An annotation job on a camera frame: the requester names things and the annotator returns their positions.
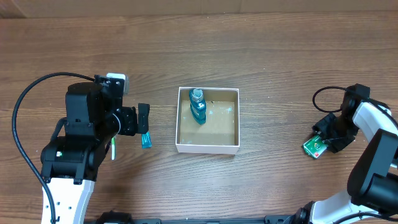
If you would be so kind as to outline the green white packet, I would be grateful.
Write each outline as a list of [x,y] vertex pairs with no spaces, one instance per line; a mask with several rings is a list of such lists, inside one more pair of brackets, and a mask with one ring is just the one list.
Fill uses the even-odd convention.
[[314,135],[302,145],[302,148],[310,157],[318,159],[327,150],[328,145],[323,142],[319,135]]

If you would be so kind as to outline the small teal tube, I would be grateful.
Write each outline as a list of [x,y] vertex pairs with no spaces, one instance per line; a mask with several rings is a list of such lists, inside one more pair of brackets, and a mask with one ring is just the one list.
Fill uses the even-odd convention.
[[150,132],[146,132],[145,134],[141,134],[141,143],[143,149],[148,149],[152,147],[152,141]]

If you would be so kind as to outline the blue mouthwash bottle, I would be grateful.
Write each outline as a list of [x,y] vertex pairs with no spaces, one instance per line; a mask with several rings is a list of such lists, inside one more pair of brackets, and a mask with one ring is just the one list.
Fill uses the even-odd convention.
[[194,120],[203,125],[206,123],[206,101],[204,92],[200,88],[194,88],[189,91],[190,111]]

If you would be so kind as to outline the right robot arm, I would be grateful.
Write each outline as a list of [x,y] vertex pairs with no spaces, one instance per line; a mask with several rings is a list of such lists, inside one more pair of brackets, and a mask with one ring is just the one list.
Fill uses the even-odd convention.
[[354,223],[366,218],[397,221],[397,121],[390,108],[370,97],[368,86],[344,88],[343,102],[312,128],[302,148],[314,159],[325,152],[337,153],[351,144],[358,132],[368,142],[351,171],[346,190],[317,202],[309,202],[286,223]]

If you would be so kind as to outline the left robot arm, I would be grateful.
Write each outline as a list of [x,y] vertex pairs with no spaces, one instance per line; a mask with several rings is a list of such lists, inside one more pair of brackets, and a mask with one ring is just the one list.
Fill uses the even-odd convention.
[[41,175],[52,194],[56,223],[83,223],[98,169],[115,135],[149,130],[150,106],[123,106],[123,82],[72,84],[65,95],[65,135],[41,153]]

